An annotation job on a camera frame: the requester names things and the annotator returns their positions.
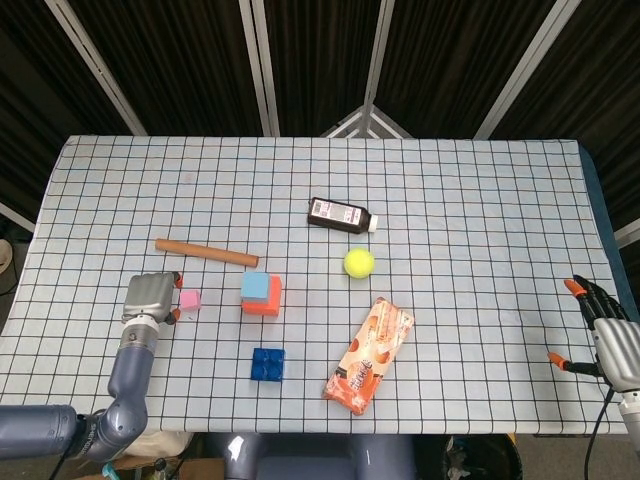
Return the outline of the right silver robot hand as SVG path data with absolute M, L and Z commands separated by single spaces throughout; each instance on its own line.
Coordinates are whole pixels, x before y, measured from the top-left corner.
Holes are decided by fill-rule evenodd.
M 573 362 L 554 352 L 560 370 L 601 377 L 617 393 L 639 390 L 639 324 L 602 287 L 575 274 L 564 284 L 579 304 L 596 350 L 594 363 Z

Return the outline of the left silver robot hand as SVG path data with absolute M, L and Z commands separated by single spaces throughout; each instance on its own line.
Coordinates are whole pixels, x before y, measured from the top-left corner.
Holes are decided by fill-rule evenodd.
M 176 271 L 134 275 L 127 288 L 122 322 L 146 315 L 158 324 L 174 325 L 181 313 L 173 307 L 173 293 L 182 284 L 182 275 Z

